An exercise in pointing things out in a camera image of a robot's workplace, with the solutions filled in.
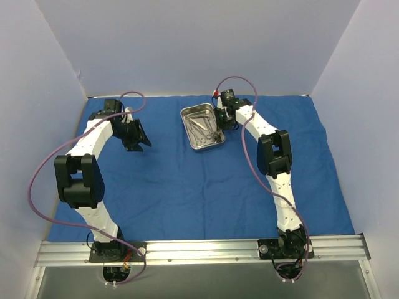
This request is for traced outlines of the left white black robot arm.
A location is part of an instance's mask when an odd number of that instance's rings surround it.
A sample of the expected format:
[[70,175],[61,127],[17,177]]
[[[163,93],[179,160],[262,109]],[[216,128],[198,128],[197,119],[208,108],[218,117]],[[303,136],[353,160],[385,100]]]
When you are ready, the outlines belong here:
[[118,138],[126,151],[142,152],[143,145],[152,144],[139,119],[129,107],[122,112],[100,111],[90,116],[84,134],[64,155],[54,160],[59,199],[75,210],[85,221],[94,241],[104,244],[103,254],[111,261],[125,256],[122,231],[112,220],[104,203],[105,183],[98,159],[107,143]]

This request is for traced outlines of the steel instrument tray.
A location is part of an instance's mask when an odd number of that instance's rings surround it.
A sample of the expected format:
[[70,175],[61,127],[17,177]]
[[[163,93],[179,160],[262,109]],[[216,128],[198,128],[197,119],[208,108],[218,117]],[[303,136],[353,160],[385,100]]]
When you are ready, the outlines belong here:
[[[211,117],[210,121],[192,120],[192,119],[188,118],[188,115],[189,114],[193,114],[193,113],[194,114],[197,114],[197,113],[198,114],[205,114],[205,113],[209,114],[210,113],[212,115],[212,117]],[[202,103],[202,104],[199,104],[199,105],[194,105],[194,106],[191,106],[191,107],[183,108],[180,111],[180,115],[181,115],[181,119],[182,119],[182,122],[183,122],[183,126],[184,126],[185,131],[186,131],[186,135],[188,137],[188,141],[190,143],[191,148],[194,151],[210,150],[212,148],[216,148],[218,146],[221,146],[225,142],[226,137],[225,137],[224,133],[222,131],[218,130],[218,128],[217,128],[216,119],[215,119],[215,116],[214,116],[214,111],[213,111],[212,104],[210,104],[210,103]],[[193,125],[193,126],[197,127],[197,130],[200,131],[200,132],[201,132],[201,130],[199,128],[200,128],[201,125],[208,126],[209,130],[213,130],[215,133],[221,135],[221,137],[223,139],[223,142],[222,143],[218,143],[216,145],[211,145],[211,146],[200,146],[200,147],[197,147],[195,145],[195,141],[194,141],[193,135],[191,134],[189,125]]]

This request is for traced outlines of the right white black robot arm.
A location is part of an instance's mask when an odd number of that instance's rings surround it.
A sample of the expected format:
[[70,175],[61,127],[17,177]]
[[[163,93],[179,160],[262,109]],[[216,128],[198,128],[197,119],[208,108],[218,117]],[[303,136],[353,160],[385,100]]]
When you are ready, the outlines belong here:
[[223,100],[219,97],[214,114],[220,130],[242,125],[243,130],[257,141],[257,168],[269,182],[267,189],[274,198],[277,212],[280,236],[276,243],[277,250],[284,257],[293,256],[299,250],[296,237],[307,242],[307,236],[304,224],[297,215],[291,187],[292,153],[288,132],[269,124],[246,99],[234,97]]

